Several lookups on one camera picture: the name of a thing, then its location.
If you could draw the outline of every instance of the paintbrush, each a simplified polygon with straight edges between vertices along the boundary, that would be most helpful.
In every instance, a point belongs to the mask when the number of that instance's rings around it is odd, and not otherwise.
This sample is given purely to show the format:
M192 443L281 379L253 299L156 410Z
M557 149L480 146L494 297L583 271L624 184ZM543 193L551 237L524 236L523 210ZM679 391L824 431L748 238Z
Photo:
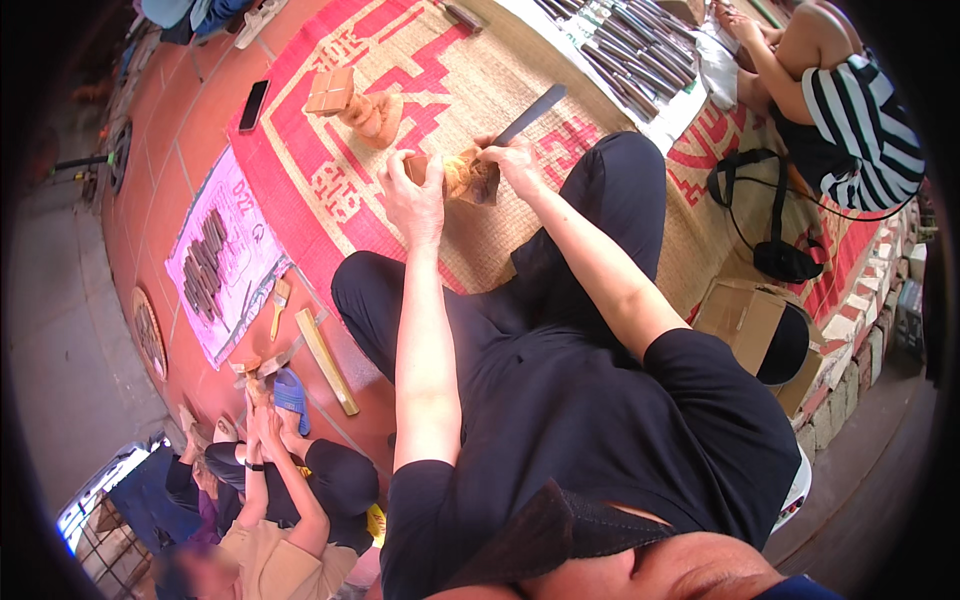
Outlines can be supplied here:
M287 299L290 298L290 284L283 279L278 279L274 285L274 326L270 328L270 341L276 339L276 329L280 326L280 313L287 306Z

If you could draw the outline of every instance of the face mask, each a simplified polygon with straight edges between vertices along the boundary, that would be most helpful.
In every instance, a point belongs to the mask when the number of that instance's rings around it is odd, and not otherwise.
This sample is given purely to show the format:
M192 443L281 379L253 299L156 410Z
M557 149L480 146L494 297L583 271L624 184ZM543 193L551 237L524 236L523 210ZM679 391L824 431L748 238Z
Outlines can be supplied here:
M551 479L444 589L516 583L568 559L610 556L674 535L672 527L586 500Z

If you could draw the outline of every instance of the round woven tray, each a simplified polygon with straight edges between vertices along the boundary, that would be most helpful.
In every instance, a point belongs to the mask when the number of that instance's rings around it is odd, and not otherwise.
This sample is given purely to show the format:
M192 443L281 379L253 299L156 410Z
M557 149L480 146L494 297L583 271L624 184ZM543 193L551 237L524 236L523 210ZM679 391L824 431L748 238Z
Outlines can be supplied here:
M167 380L167 355L163 351L163 336L156 324L154 308L147 300L147 294L139 287L133 288L133 338L140 348L144 362L153 368L160 381Z

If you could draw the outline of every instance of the purple cloth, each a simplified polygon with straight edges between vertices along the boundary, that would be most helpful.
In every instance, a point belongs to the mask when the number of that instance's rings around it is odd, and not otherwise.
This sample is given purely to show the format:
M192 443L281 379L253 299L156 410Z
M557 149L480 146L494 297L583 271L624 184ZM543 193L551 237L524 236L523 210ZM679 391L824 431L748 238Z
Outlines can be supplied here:
M210 495L203 490L200 490L197 504L200 507L200 517L204 520L204 523L187 539L212 544L220 543L220 536L217 535L217 505L210 499Z

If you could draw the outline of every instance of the striped shirt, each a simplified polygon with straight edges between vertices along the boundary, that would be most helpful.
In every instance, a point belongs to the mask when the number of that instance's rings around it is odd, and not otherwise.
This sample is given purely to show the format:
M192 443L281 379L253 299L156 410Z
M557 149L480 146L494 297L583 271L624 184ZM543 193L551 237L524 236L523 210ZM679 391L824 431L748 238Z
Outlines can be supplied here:
M833 70L806 69L802 84L820 135L857 165L827 173L820 189L842 207L865 212L910 200L924 179L920 141L873 54L851 55Z

